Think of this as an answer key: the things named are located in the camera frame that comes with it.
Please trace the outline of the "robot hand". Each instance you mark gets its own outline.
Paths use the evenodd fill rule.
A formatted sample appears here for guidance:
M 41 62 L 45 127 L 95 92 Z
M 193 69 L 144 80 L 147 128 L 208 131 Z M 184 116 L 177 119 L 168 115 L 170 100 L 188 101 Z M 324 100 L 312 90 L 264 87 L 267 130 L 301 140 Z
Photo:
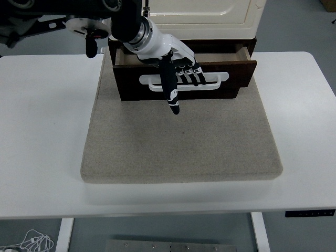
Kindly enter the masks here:
M 180 112 L 178 76 L 184 84 L 188 81 L 187 77 L 195 86 L 206 84 L 194 52 L 173 35 L 160 32 L 148 18 L 142 18 L 138 34 L 124 45 L 137 55 L 140 62 L 159 69 L 163 94 L 174 114 Z

